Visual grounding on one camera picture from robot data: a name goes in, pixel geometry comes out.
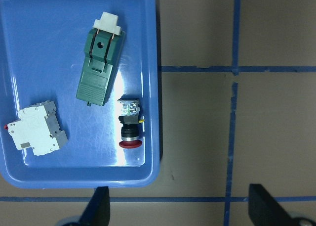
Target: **green switch housing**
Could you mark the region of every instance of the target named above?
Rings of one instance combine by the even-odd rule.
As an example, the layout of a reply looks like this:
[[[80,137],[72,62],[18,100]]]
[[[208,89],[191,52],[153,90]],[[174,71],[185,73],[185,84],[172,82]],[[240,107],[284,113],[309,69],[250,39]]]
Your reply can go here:
[[[125,32],[114,35],[93,28],[84,47],[84,63],[76,98],[88,106],[104,106],[108,101],[118,71],[118,60]]]

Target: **blue plastic tray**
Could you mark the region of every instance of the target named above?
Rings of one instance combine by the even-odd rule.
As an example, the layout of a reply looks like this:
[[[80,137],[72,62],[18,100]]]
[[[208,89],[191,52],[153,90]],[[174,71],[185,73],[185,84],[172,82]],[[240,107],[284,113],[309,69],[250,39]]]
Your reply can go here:
[[[76,99],[83,48],[103,11],[118,15],[126,39],[114,88],[105,106]],[[0,123],[17,110],[54,100],[68,143],[34,156],[18,151],[1,127],[0,168],[23,188],[145,186],[159,171],[155,0],[0,0]],[[117,100],[139,98],[143,145],[119,147]]]

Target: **blue tape line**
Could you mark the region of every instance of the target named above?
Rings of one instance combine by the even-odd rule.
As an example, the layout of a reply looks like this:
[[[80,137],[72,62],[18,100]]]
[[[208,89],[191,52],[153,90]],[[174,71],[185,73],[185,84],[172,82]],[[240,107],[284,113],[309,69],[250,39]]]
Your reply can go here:
[[[225,209],[224,209],[224,212],[225,212],[224,213],[224,226],[229,225],[229,217],[230,217],[238,83],[233,83],[232,92],[233,92],[233,95],[231,98],[231,119],[230,119],[230,127],[229,127],[229,146],[228,146],[228,165],[227,165],[226,193],[225,193],[226,200],[225,200]]]
[[[209,66],[207,68],[199,68],[197,66],[160,66],[162,72],[165,73],[262,73],[262,72],[288,72],[288,73],[306,73],[316,72],[316,66]]]
[[[240,66],[240,72],[316,72],[316,66]]]
[[[90,197],[0,197],[0,202],[89,202]],[[316,196],[275,197],[278,202],[316,201]],[[115,203],[248,202],[248,197],[111,197]]]
[[[225,202],[225,197],[115,197],[111,202]]]
[[[2,202],[89,202],[91,197],[0,197]]]
[[[90,197],[0,197],[0,202],[89,202]],[[225,202],[225,197],[110,197],[110,202]]]
[[[240,24],[240,0],[234,0],[233,23],[233,67],[234,74],[238,74],[238,49],[239,49],[239,24]]]
[[[232,72],[231,66],[210,66],[207,68],[199,68],[197,66],[161,66],[162,72],[176,73],[176,72],[187,72],[187,73],[208,73],[208,72]]]

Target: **white circuit breaker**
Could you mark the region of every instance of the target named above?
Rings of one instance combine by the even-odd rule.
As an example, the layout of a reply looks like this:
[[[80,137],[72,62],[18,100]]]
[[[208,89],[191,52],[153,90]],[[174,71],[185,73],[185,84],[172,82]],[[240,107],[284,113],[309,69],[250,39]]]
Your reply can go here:
[[[18,111],[19,119],[7,124],[18,150],[32,148],[36,156],[51,153],[66,144],[65,131],[59,130],[53,101],[38,103]]]

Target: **metal screw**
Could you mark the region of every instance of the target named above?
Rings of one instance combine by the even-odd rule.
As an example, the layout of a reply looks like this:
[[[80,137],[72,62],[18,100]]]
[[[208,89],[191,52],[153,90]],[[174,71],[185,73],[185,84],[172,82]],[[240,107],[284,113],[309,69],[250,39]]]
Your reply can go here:
[[[300,220],[300,226],[313,226],[308,220]]]

